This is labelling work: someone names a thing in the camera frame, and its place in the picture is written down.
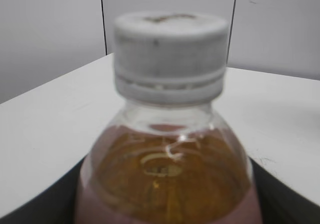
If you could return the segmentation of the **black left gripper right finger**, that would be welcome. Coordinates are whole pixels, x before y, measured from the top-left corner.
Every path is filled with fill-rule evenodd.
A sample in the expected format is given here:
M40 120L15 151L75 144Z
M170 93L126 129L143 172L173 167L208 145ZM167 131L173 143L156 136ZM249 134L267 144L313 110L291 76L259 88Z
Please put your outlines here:
M250 159L263 223L319 223L320 206L298 194Z

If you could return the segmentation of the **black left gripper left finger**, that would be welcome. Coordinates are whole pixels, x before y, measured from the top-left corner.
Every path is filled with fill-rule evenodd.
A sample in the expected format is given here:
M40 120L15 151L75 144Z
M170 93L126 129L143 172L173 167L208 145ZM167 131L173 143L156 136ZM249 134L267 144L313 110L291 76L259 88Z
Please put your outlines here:
M69 172L27 203L0 218L1 223L73 223L81 159Z

